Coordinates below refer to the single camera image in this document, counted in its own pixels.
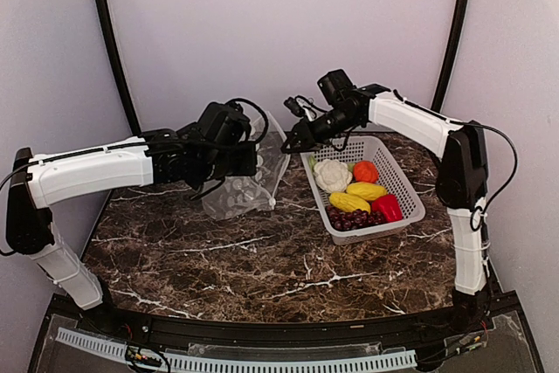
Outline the clear polka dot zip bag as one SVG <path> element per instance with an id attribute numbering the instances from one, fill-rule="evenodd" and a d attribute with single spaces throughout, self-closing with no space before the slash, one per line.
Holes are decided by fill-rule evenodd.
<path id="1" fill-rule="evenodd" d="M 268 130 L 257 145 L 254 176 L 227 177 L 224 184 L 202 199 L 204 212 L 215 220 L 231 219 L 249 211 L 272 211 L 276 192 L 290 161 L 280 150 L 286 134 L 273 115 L 266 111 Z"/>

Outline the white cauliflower toy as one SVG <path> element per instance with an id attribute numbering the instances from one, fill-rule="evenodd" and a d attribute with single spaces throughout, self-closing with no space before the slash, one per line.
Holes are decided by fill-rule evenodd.
<path id="1" fill-rule="evenodd" d="M 314 180 L 327 193 L 344 192 L 353 180 L 345 162 L 325 159 L 314 165 Z"/>

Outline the white plastic perforated basket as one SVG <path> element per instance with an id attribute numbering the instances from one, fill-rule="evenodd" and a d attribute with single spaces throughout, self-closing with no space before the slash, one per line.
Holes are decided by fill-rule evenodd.
<path id="1" fill-rule="evenodd" d="M 400 232 L 425 208 L 383 142 L 371 135 L 336 140 L 301 160 L 322 221 L 337 245 Z"/>

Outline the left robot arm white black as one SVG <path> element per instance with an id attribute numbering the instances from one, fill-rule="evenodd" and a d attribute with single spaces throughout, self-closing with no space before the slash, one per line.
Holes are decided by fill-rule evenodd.
<path id="1" fill-rule="evenodd" d="M 20 149 L 7 186 L 6 256 L 33 260 L 105 335 L 123 327 L 110 293 L 61 238 L 51 205 L 75 197 L 130 186 L 183 181 L 204 197 L 203 186 L 221 186 L 228 176 L 253 176 L 257 146 L 265 137 L 245 115 L 244 99 L 211 102 L 198 121 L 175 131 L 143 132 L 120 142 L 58 154 Z"/>

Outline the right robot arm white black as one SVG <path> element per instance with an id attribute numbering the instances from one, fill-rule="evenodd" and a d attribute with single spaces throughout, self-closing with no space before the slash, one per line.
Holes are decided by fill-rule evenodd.
<path id="1" fill-rule="evenodd" d="M 317 85 L 330 110 L 309 117 L 294 97 L 287 98 L 285 107 L 299 120 L 283 143 L 282 152 L 315 151 L 337 135 L 370 123 L 429 150 L 439 160 L 435 189 L 451 219 L 456 260 L 452 307 L 446 312 L 445 324 L 455 333 L 479 325 L 488 315 L 492 299 L 486 223 L 488 207 L 494 200 L 487 194 L 485 133 L 489 126 L 453 120 L 385 86 L 358 87 L 342 69 L 327 73 Z"/>

